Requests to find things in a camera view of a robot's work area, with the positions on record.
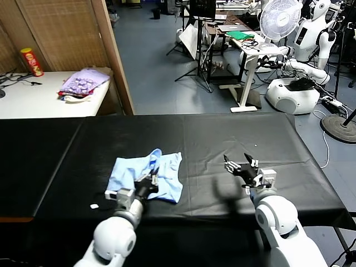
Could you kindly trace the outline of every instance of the green object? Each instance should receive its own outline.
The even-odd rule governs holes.
[[[253,34],[246,34],[240,31],[227,32],[226,34],[236,40],[253,39],[255,37]]]

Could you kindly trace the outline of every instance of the wooden board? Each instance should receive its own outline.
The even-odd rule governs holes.
[[[21,49],[25,47],[32,48],[41,68],[44,71],[50,71],[50,68],[43,57],[36,40],[33,38],[31,30],[28,28],[16,1],[0,0],[0,24],[19,55]]]
[[[0,26],[0,73],[12,71],[15,69],[18,72],[25,71],[19,54],[11,45],[7,35]]]
[[[117,49],[117,44],[110,24],[109,15],[107,13],[104,0],[92,0],[93,9],[97,19],[98,27],[101,32],[103,45],[105,47],[110,67],[114,74],[114,79],[117,84],[118,94],[122,103],[123,110],[127,115],[134,115],[134,108],[128,90],[125,73]]]
[[[108,66],[90,0],[16,0],[52,71]]]

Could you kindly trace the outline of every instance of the purple bag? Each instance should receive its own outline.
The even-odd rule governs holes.
[[[84,68],[74,73],[62,86],[59,95],[85,97],[93,94],[94,89],[110,79],[109,75],[103,74],[91,68]]]

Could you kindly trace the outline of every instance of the white table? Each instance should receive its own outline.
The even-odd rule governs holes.
[[[6,95],[0,98],[0,118],[60,118],[95,116],[106,92],[110,80],[94,90],[91,101],[66,103],[58,99],[57,92],[64,80],[75,71],[45,72],[41,77],[30,77],[27,81],[40,82],[31,86],[28,82],[18,82],[5,87]]]
[[[229,89],[231,94],[233,95],[236,103],[239,105],[238,107],[232,107],[230,109],[231,112],[235,113],[235,112],[247,112],[247,111],[257,111],[257,108],[254,106],[249,106],[246,107],[246,101],[247,101],[247,97],[249,96],[249,92],[251,89],[251,84],[255,75],[255,70],[257,67],[257,61],[259,56],[264,56],[264,55],[271,55],[271,56],[276,56],[276,55],[281,55],[280,50],[278,49],[278,47],[276,46],[275,49],[268,49],[268,53],[266,53],[265,51],[261,50],[258,48],[259,45],[264,43],[264,39],[262,36],[258,35],[256,32],[253,31],[247,31],[244,32],[246,34],[254,34],[254,39],[259,43],[254,49],[254,48],[248,48],[246,46],[243,45],[242,41],[238,41],[236,39],[232,39],[232,41],[247,55],[249,63],[246,64],[246,66],[248,67],[248,75],[247,75],[247,79],[244,85],[244,89],[241,95],[241,100],[240,102],[238,102],[237,99],[237,93],[235,91],[235,87],[236,85],[223,85],[223,86],[219,86],[219,89]]]

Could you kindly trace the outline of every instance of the round base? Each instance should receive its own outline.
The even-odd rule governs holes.
[[[356,124],[351,121],[343,126],[345,120],[339,115],[329,115],[320,120],[320,126],[332,138],[343,143],[356,144]]]

